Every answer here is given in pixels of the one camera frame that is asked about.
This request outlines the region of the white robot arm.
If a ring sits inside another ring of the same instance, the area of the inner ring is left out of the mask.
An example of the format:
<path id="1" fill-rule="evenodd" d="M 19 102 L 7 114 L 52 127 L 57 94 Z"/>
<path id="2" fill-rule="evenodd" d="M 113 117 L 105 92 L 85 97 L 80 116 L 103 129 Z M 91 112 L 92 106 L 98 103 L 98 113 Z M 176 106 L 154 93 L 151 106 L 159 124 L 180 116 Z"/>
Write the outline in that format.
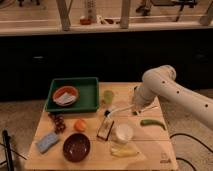
<path id="1" fill-rule="evenodd" d="M 136 109 L 150 105 L 156 96 L 162 96 L 190 111 L 200 122 L 213 130 L 213 99 L 191 91 L 175 82 L 176 71 L 170 65 L 147 70 L 142 76 L 142 84 L 133 95 Z"/>

